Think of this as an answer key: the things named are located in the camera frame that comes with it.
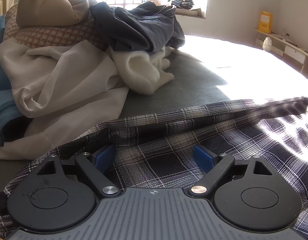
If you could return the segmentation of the dark plaid flannel pants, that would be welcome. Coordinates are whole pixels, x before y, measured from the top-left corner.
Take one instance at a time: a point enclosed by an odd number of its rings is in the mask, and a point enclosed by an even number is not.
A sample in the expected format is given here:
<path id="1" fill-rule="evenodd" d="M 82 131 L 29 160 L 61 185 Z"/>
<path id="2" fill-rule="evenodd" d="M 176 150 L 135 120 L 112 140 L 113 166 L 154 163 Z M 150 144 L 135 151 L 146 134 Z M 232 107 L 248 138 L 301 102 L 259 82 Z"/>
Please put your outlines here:
<path id="1" fill-rule="evenodd" d="M 106 175 L 120 189 L 188 189 L 203 177 L 194 159 L 198 145 L 237 160 L 258 155 L 300 195 L 294 230 L 308 239 L 308 96 L 234 100 L 106 121 L 44 156 L 74 159 L 108 145 L 116 156 Z"/>

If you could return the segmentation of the cream white sheet garment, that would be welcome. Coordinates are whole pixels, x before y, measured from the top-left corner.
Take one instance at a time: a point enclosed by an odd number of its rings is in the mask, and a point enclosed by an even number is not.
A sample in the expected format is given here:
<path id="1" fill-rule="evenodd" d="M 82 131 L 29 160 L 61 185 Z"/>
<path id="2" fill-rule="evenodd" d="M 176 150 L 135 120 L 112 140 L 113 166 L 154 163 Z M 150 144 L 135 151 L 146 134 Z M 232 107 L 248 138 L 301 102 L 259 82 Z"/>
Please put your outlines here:
<path id="1" fill-rule="evenodd" d="M 2 160 L 36 159 L 119 118 L 129 91 L 109 55 L 88 41 L 31 49 L 11 38 L 0 44 L 0 65 L 31 119 L 23 138 L 0 147 Z"/>

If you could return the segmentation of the white fleece garment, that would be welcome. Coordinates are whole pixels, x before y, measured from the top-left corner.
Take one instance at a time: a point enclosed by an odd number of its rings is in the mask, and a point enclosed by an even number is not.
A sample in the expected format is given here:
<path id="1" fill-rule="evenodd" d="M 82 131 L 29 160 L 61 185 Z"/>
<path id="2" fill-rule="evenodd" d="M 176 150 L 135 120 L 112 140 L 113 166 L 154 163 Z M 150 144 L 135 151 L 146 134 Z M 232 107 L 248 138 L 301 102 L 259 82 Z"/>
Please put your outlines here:
<path id="1" fill-rule="evenodd" d="M 171 53 L 169 46 L 155 54 L 145 51 L 114 51 L 111 47 L 107 52 L 125 84 L 138 94 L 152 95 L 174 79 L 173 74 L 166 72 L 170 66 L 166 58 Z"/>

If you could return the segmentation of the light blue garment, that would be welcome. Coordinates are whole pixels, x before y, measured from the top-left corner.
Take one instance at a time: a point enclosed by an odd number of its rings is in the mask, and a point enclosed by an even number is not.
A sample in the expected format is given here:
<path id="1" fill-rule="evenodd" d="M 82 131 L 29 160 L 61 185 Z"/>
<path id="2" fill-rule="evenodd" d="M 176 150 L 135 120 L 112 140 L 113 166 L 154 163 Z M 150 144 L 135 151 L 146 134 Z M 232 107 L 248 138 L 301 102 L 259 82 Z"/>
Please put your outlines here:
<path id="1" fill-rule="evenodd" d="M 31 121 L 17 108 L 10 81 L 0 65 L 0 147 L 22 138 Z"/>

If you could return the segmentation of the white low shelf unit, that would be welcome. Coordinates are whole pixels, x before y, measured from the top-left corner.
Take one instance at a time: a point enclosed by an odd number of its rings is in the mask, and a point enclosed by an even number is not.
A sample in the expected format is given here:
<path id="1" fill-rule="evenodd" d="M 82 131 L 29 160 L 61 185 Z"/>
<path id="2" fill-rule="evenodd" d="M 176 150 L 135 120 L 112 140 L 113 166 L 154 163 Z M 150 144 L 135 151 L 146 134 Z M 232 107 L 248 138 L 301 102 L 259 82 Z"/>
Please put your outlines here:
<path id="1" fill-rule="evenodd" d="M 270 53 L 308 77 L 308 52 L 288 42 L 285 38 L 280 38 L 277 34 L 267 34 L 257 29 L 256 32 L 256 48 L 262 49 L 264 41 L 271 38 Z"/>

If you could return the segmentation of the pink houndstooth garment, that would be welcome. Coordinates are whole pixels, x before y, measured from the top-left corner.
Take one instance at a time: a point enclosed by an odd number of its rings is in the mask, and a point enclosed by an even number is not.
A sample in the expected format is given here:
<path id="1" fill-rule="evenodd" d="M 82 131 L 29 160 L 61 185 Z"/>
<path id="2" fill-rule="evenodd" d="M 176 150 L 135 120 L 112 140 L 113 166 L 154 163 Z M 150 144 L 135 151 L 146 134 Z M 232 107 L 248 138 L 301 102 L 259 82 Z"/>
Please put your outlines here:
<path id="1" fill-rule="evenodd" d="M 82 22 L 68 27 L 25 27 L 20 28 L 16 23 L 17 5 L 9 9 L 5 16 L 4 40 L 15 38 L 22 45 L 30 48 L 46 46 L 73 46 L 87 40 L 92 45 L 105 51 L 107 42 L 98 33 L 94 20 Z"/>

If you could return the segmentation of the dark navy garment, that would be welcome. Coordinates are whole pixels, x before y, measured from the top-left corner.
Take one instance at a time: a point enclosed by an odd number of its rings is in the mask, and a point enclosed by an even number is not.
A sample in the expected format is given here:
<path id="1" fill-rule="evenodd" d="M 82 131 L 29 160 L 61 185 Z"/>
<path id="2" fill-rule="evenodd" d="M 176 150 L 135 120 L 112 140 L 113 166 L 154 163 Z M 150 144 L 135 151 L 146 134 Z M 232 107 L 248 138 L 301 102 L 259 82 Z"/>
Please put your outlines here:
<path id="1" fill-rule="evenodd" d="M 146 1 L 127 10 L 100 2 L 90 7 L 98 32 L 114 51 L 159 52 L 165 46 L 178 49 L 185 43 L 174 5 Z"/>

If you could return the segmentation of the yellow box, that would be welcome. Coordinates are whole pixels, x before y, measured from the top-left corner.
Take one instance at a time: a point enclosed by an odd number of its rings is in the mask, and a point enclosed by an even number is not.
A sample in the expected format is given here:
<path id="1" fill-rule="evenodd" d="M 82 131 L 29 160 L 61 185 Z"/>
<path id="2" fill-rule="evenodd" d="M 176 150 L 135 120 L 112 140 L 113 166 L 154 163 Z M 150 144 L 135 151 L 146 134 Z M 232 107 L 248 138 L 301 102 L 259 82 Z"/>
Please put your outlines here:
<path id="1" fill-rule="evenodd" d="M 262 11 L 259 20 L 258 30 L 267 34 L 272 33 L 272 22 L 273 14 L 267 11 Z"/>

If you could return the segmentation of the dark cloth in box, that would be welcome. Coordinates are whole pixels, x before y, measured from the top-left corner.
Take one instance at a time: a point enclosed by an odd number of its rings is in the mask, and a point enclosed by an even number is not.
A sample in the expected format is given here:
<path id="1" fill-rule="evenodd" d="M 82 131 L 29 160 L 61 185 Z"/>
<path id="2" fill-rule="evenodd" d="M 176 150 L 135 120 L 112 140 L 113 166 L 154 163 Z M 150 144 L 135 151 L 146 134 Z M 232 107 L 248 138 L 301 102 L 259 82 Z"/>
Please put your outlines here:
<path id="1" fill-rule="evenodd" d="M 173 0 L 172 5 L 180 8 L 190 10 L 194 6 L 193 0 Z"/>

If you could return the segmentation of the beige hooded sweatshirt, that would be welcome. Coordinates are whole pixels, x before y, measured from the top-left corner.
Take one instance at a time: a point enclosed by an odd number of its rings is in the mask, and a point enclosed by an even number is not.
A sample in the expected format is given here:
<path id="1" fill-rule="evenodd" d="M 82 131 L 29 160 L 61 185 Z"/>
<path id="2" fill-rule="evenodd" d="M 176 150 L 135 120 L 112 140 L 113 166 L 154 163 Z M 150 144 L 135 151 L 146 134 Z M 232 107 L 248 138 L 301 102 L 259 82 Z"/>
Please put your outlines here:
<path id="1" fill-rule="evenodd" d="M 89 8 L 96 0 L 19 0 L 16 22 L 32 26 L 65 27 L 89 19 Z"/>

